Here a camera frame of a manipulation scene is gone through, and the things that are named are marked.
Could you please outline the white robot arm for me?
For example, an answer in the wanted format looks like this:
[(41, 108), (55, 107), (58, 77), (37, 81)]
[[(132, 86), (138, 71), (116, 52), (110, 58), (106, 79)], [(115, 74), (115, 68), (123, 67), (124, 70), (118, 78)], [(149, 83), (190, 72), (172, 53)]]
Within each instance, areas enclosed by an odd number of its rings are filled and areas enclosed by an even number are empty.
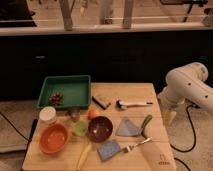
[(207, 78), (208, 69), (200, 62), (172, 69), (166, 74), (166, 86), (157, 96), (165, 126), (172, 123), (177, 114), (175, 109), (186, 99), (213, 114), (213, 88), (205, 84)]

